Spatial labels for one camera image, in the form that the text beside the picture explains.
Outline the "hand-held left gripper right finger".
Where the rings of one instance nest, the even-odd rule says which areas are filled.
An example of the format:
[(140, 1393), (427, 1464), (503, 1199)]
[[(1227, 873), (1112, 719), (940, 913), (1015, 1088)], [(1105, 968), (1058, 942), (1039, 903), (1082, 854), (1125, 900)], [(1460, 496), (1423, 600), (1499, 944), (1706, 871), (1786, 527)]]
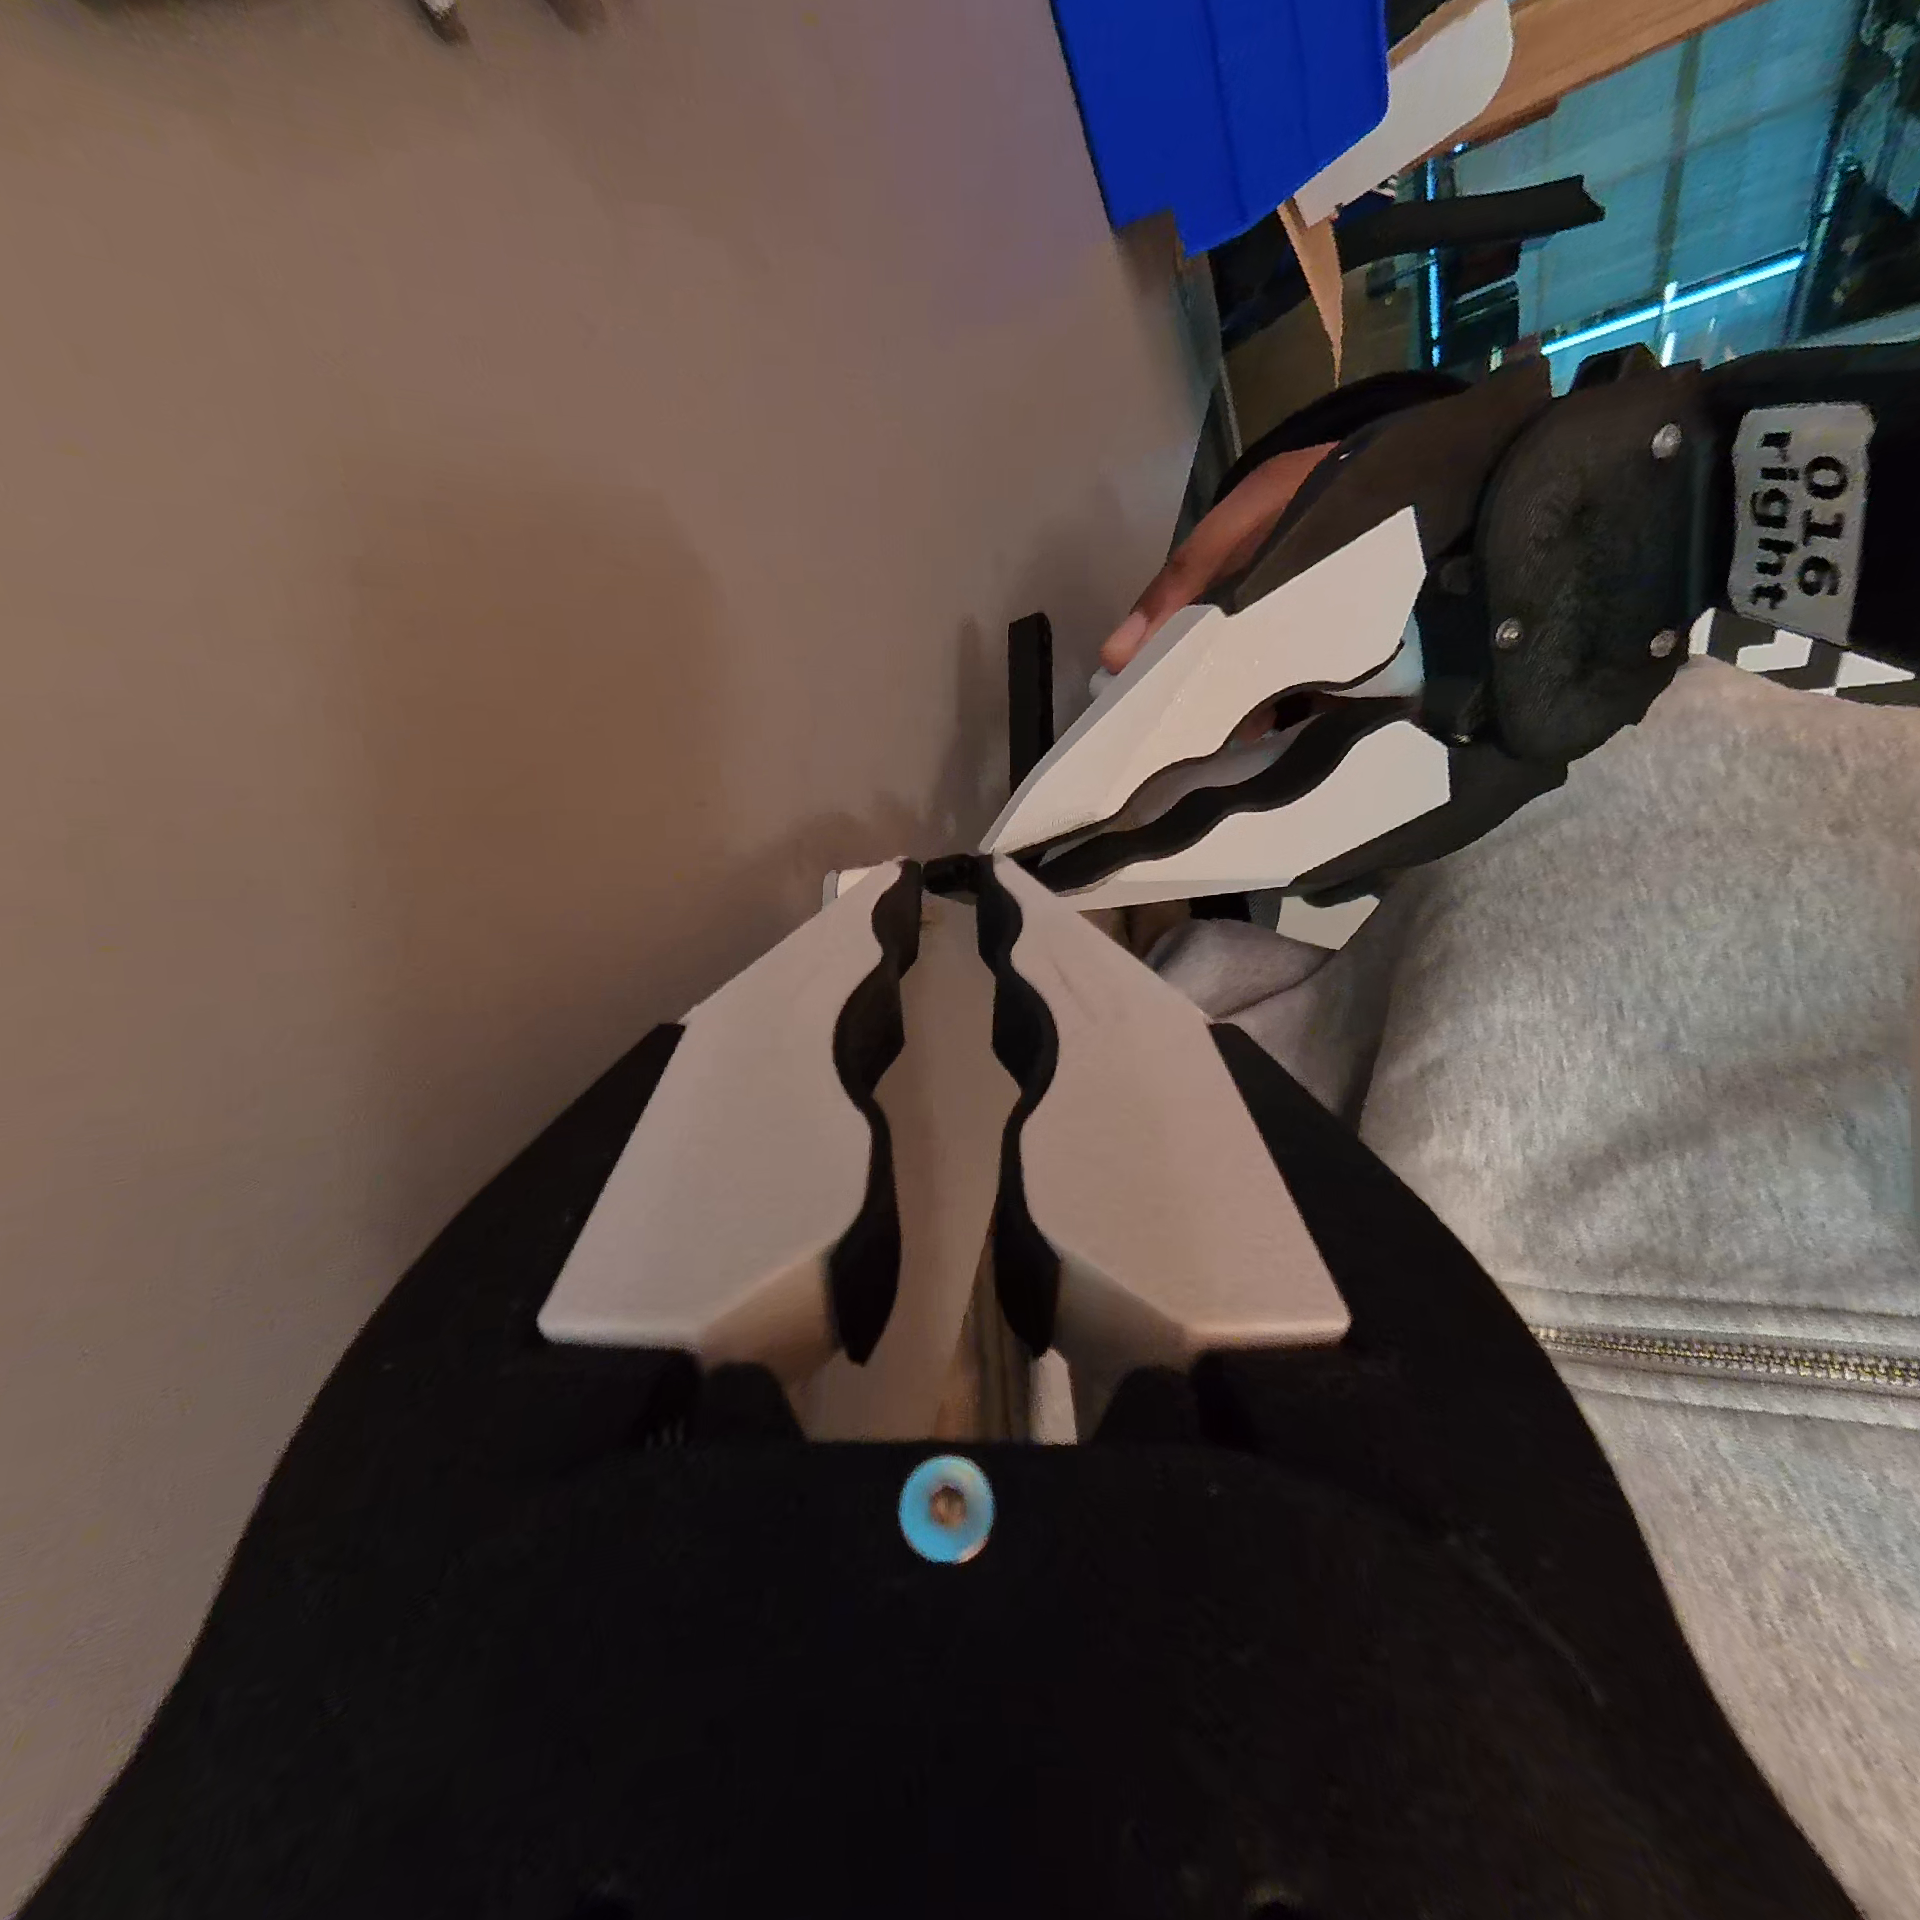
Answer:
[(1015, 1086), (993, 1264), (1021, 1345), (1071, 1370), (1338, 1345), (1352, 1313), (1212, 1022), (1002, 857), (976, 944)]

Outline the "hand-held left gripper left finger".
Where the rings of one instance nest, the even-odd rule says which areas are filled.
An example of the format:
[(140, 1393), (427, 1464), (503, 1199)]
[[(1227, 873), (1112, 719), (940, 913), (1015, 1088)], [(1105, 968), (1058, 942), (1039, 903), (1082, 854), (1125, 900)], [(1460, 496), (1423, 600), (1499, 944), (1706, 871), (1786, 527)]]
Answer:
[(897, 1305), (897, 1154), (923, 868), (889, 860), (699, 1001), (575, 1241), (546, 1342), (704, 1368), (868, 1363)]

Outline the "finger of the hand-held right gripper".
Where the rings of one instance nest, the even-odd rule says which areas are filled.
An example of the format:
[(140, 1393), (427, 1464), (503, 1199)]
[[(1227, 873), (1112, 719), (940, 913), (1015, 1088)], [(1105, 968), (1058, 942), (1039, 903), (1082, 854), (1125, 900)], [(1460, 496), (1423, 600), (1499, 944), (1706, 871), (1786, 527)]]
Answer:
[(1379, 680), (1425, 576), (1419, 519), (1401, 507), (1242, 612), (1181, 610), (1021, 779), (981, 851), (1017, 856), (1105, 825), (1152, 777), (1221, 753), (1248, 714)]
[(1282, 890), (1449, 803), (1449, 747), (1408, 720), (1314, 720), (1280, 759), (1042, 862), (1075, 907)]

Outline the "black lego beam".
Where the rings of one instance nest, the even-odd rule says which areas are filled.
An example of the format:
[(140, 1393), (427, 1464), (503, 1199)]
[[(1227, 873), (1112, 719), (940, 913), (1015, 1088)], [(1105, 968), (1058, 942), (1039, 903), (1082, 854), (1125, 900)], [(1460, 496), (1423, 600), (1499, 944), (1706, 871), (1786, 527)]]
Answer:
[(1013, 620), (1003, 642), (1007, 660), (1007, 761), (1010, 790), (1019, 790), (1056, 739), (1053, 635), (1047, 612)]

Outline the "person's right hand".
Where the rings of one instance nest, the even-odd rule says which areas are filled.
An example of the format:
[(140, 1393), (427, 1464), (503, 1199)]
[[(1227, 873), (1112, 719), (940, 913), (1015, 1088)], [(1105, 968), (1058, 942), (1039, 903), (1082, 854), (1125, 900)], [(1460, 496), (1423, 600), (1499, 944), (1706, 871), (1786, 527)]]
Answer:
[(1251, 470), (1173, 548), (1132, 612), (1103, 642), (1098, 666), (1117, 678), (1178, 612), (1244, 570), (1290, 500), (1335, 450), (1333, 441), (1285, 448)]

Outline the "person in grey hoodie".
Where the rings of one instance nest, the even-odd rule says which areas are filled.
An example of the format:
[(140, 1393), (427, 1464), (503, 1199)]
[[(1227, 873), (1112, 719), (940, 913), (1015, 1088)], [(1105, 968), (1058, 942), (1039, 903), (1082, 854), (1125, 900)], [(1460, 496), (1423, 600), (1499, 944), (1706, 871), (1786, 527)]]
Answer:
[(1915, 710), (1696, 660), (1340, 951), (1145, 954), (1546, 1345), (1863, 1916), (1919, 1910), (1915, 931)]

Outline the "cardboard box white flap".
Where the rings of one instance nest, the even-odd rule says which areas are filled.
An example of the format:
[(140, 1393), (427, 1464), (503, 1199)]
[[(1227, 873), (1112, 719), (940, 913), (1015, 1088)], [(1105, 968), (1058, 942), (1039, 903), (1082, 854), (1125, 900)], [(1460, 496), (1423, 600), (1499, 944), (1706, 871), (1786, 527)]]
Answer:
[(1306, 227), (1340, 210), (1444, 147), (1497, 96), (1515, 52), (1507, 2), (1447, 2), (1387, 60), (1387, 105), (1377, 129), (1280, 207)]

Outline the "wooden beam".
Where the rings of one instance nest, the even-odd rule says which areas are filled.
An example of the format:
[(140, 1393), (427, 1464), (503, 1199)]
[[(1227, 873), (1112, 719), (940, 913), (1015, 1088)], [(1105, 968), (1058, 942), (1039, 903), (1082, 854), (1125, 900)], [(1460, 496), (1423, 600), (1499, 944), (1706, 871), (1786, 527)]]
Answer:
[(1392, 114), (1410, 89), (1401, 163), (1523, 129), (1564, 96), (1753, 10), (1753, 2), (1442, 4), (1392, 57)]

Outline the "blue storage bin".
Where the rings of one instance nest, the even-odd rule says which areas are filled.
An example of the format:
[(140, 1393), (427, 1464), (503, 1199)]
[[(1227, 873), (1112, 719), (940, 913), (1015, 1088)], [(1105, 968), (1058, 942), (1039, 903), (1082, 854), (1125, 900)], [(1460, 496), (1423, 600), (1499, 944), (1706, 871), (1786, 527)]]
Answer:
[(1108, 227), (1208, 254), (1387, 111), (1383, 2), (1053, 2)]

